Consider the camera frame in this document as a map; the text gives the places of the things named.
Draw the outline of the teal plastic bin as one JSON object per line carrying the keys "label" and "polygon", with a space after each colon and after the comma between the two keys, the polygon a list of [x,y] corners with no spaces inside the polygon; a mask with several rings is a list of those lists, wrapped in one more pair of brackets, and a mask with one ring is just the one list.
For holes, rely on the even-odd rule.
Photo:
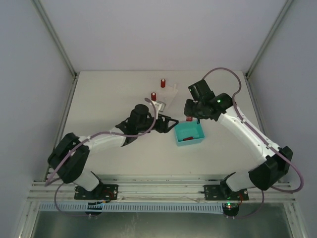
{"label": "teal plastic bin", "polygon": [[[205,139],[205,134],[201,123],[196,121],[184,121],[174,127],[177,146],[187,146],[201,143]],[[194,137],[193,140],[183,141],[186,137]]]}

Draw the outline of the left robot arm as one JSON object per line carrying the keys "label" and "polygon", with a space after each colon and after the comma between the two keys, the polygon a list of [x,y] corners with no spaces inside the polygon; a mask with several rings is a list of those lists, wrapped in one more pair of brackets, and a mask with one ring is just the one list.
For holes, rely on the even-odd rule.
{"label": "left robot arm", "polygon": [[155,112],[152,116],[146,105],[138,104],[130,116],[109,131],[90,136],[66,134],[48,157],[48,164],[64,184],[73,183],[87,192],[101,190],[101,180],[85,168],[88,157],[109,148],[123,147],[152,130],[168,133],[179,121]]}

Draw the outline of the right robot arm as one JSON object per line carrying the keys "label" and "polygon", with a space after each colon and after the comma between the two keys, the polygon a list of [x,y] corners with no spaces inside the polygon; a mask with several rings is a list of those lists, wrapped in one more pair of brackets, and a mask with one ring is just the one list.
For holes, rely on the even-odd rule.
{"label": "right robot arm", "polygon": [[243,171],[234,172],[221,182],[223,187],[234,192],[252,187],[268,190],[288,173],[289,164],[283,158],[292,159],[291,149],[287,146],[281,148],[265,137],[243,115],[228,94],[215,95],[203,79],[190,85],[188,89],[192,98],[185,103],[184,115],[220,123],[253,155],[251,162]]}

